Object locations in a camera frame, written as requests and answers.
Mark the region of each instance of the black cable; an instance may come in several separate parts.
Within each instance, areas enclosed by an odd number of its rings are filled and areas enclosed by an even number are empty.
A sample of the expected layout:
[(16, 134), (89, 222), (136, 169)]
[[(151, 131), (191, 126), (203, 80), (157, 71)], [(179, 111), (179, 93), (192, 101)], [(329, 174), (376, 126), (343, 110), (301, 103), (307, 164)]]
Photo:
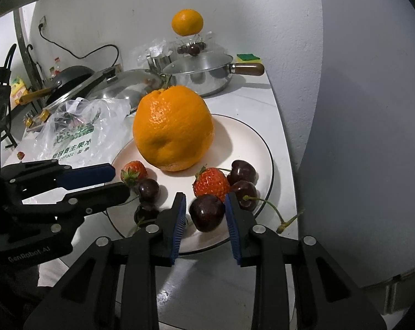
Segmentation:
[(6, 60), (4, 61), (4, 68), (7, 67), (8, 69), (10, 69), (10, 66), (12, 64), (13, 54), (15, 53), (16, 49), (17, 49), (16, 43), (12, 44), (12, 46), (9, 48), (9, 51), (7, 52)]
[[(17, 44), (16, 43), (12, 44), (12, 46), (10, 47), (7, 53), (6, 60), (4, 61), (4, 68), (7, 68), (9, 71), (10, 71), (10, 67), (12, 66), (12, 59), (13, 59), (13, 55), (15, 54), (16, 49), (17, 49)], [(6, 85), (9, 85), (10, 80), (3, 81), (0, 83), (0, 85), (3, 85), (3, 83), (6, 83)], [(9, 97), (9, 102), (7, 104), (7, 108), (9, 110), (9, 130), (7, 132), (11, 134), (12, 133), (12, 107), (10, 105), (10, 97)]]
[(61, 45), (57, 44), (56, 42), (54, 42), (54, 41), (50, 41), (48, 38), (44, 37), (44, 36), (42, 35), (42, 32), (41, 32), (42, 27), (43, 27), (43, 25), (42, 25), (42, 24), (40, 24), (40, 25), (38, 26), (38, 29), (39, 29), (39, 34), (41, 35), (41, 37), (42, 37), (43, 39), (45, 39), (46, 41), (48, 41), (48, 42), (50, 42), (50, 43), (54, 44), (55, 46), (58, 46), (59, 48), (62, 48), (64, 51), (67, 51), (67, 52), (68, 52), (69, 54), (71, 54), (74, 58), (77, 58), (77, 59), (84, 59), (85, 57), (88, 57), (88, 56), (89, 56), (89, 55), (91, 55), (92, 53), (97, 52), (98, 50), (101, 50), (102, 48), (105, 48), (105, 47), (114, 47), (114, 48), (116, 48), (116, 51), (117, 51), (117, 56), (116, 56), (116, 59), (114, 60), (114, 63), (111, 65), (111, 67), (113, 67), (113, 66), (116, 64), (117, 60), (119, 59), (119, 55), (120, 55), (119, 48), (118, 48), (116, 45), (113, 45), (113, 44), (108, 44), (108, 45), (104, 45), (104, 46), (101, 46), (101, 47), (99, 47), (99, 48), (96, 48), (96, 49), (92, 50), (90, 53), (87, 53), (87, 54), (86, 54), (85, 56), (83, 56), (83, 57), (76, 56), (76, 55), (75, 55), (72, 51), (70, 51), (69, 49), (67, 49), (67, 48), (65, 48), (65, 47), (62, 47)]

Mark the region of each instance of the yellow package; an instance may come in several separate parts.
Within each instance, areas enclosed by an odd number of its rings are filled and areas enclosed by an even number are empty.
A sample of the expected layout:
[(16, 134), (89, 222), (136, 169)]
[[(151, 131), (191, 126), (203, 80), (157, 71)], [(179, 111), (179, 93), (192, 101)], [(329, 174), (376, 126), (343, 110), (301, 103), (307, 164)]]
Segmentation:
[(29, 91), (27, 90), (24, 81), (19, 77), (13, 79), (10, 87), (10, 109), (13, 109), (20, 103), (20, 98), (23, 95), (28, 94)]

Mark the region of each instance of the plate rim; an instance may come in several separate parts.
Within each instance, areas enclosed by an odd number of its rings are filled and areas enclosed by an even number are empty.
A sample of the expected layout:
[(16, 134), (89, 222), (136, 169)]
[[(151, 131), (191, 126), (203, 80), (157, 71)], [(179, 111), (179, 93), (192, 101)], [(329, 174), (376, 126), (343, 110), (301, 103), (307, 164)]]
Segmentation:
[[(272, 163), (272, 179), (271, 179), (271, 181), (270, 181), (270, 186), (268, 187), (268, 191), (267, 191), (267, 195), (265, 196), (265, 199), (267, 200), (268, 199), (268, 197), (270, 196), (270, 194), (271, 194), (271, 192), (272, 192), (272, 188), (273, 188), (273, 182), (274, 182), (274, 179), (275, 179), (275, 164), (274, 164), (274, 161), (273, 161), (273, 155), (272, 155), (272, 152), (270, 151), (270, 148), (268, 147), (268, 145), (267, 145), (267, 143), (266, 143), (266, 141), (264, 140), (264, 138), (261, 136), (261, 134), (259, 134), (255, 129), (253, 129), (249, 124), (247, 124), (247, 123), (244, 123), (243, 121), (241, 121), (241, 120), (239, 120), (239, 119), (236, 119), (236, 118), (234, 118), (234, 117), (229, 117), (228, 115), (223, 115), (223, 114), (216, 114), (216, 113), (212, 113), (212, 115), (218, 115), (219, 117), (225, 117), (225, 118), (229, 118), (229, 119), (233, 119), (233, 120), (236, 120), (236, 121), (238, 121), (238, 122), (240, 122), (240, 123), (242, 123), (242, 124), (244, 124), (244, 125), (246, 125), (246, 126), (248, 126), (250, 129), (252, 129), (255, 133), (256, 133), (256, 135), (257, 136), (259, 136), (260, 138), (261, 138), (261, 140), (262, 140), (262, 142), (264, 143), (264, 145), (265, 145), (265, 147), (267, 148), (267, 150), (268, 150), (268, 154), (270, 155), (270, 161), (271, 161), (271, 163)], [(131, 140), (129, 140), (121, 149), (120, 149), (120, 151), (117, 153), (117, 155), (114, 157), (114, 159), (113, 159), (113, 161), (111, 162), (111, 165), (113, 164), (113, 162), (114, 162), (114, 160), (116, 160), (117, 159), (117, 156), (119, 156), (119, 154), (122, 152), (122, 150), (123, 149), (125, 149), (125, 147), (130, 143), (130, 142), (132, 142), (133, 141), (133, 139), (131, 139)], [(266, 202), (263, 202), (262, 203), (262, 205), (259, 207), (259, 209), (256, 211), (256, 213), (254, 214), (254, 217), (256, 218), (256, 217), (258, 217), (258, 215), (261, 213), (261, 211), (262, 211), (262, 209), (264, 208), (264, 206), (265, 206), (265, 204), (266, 204)], [(119, 230), (116, 228), (116, 226), (114, 226), (114, 223), (113, 223), (113, 221), (111, 221), (111, 217), (109, 216), (109, 214), (108, 214), (108, 212), (107, 211), (105, 211), (105, 215), (107, 216), (107, 218), (108, 218), (108, 220), (110, 221), (110, 224), (111, 224), (111, 226), (114, 228), (114, 230), (119, 234), (119, 236), (120, 237), (122, 237), (122, 238), (129, 238), (129, 237), (125, 237), (124, 235), (122, 235), (122, 233), (120, 233), (119, 232)], [(216, 247), (218, 247), (218, 246), (221, 246), (222, 244), (225, 244), (226, 242), (228, 242), (230, 240), (230, 237), (227, 237), (226, 239), (224, 239), (224, 240), (222, 240), (222, 241), (219, 241), (218, 243), (216, 243), (216, 244), (214, 244), (214, 245), (212, 245), (212, 246), (208, 246), (208, 247), (206, 247), (206, 248), (202, 248), (202, 249), (198, 249), (198, 250), (195, 250), (195, 251), (190, 251), (190, 252), (179, 252), (178, 253), (178, 255), (191, 255), (191, 254), (196, 254), (196, 253), (201, 253), (201, 252), (205, 252), (205, 251), (208, 251), (208, 250), (210, 250), (210, 249), (213, 249), (213, 248), (216, 248)]]

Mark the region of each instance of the electrical outlet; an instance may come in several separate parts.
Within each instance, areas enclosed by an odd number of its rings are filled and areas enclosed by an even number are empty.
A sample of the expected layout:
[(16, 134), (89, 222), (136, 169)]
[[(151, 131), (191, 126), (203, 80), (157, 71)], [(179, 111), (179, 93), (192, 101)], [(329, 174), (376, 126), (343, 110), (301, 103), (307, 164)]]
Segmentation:
[(47, 25), (47, 21), (45, 20), (45, 15), (42, 16), (42, 18), (39, 20), (39, 24), (42, 25), (42, 28), (41, 29), (44, 29), (45, 28), (45, 26)]

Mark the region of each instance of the white plate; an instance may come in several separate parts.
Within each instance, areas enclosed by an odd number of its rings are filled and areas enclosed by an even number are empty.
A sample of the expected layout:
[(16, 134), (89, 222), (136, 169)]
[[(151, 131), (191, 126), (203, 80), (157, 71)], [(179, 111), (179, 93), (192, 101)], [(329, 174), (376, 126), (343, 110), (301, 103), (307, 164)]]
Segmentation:
[[(213, 115), (213, 123), (215, 125), (213, 143), (201, 161), (191, 168), (180, 172), (163, 172), (149, 165), (140, 155), (135, 142), (131, 140), (112, 163), (116, 169), (116, 177), (113, 181), (120, 181), (120, 170), (125, 164), (140, 160), (147, 168), (149, 177), (157, 180), (160, 185), (160, 198), (156, 202), (160, 209), (170, 208), (177, 192), (185, 193), (189, 208), (195, 199), (192, 183), (195, 180), (195, 174), (203, 165), (230, 169), (234, 160), (241, 159), (249, 162), (256, 169), (256, 189), (259, 197), (267, 199), (272, 189), (274, 169), (272, 154), (265, 141), (254, 129), (237, 119)], [(126, 205), (108, 209), (108, 218), (122, 237), (132, 235), (131, 232), (135, 226), (133, 216), (138, 204), (138, 200), (134, 200)], [(264, 207), (263, 203), (259, 202), (254, 211), (255, 216), (262, 210), (262, 207)], [(198, 231), (191, 223), (183, 233), (180, 254), (201, 252), (219, 246), (228, 239), (226, 217), (216, 229), (207, 233)]]

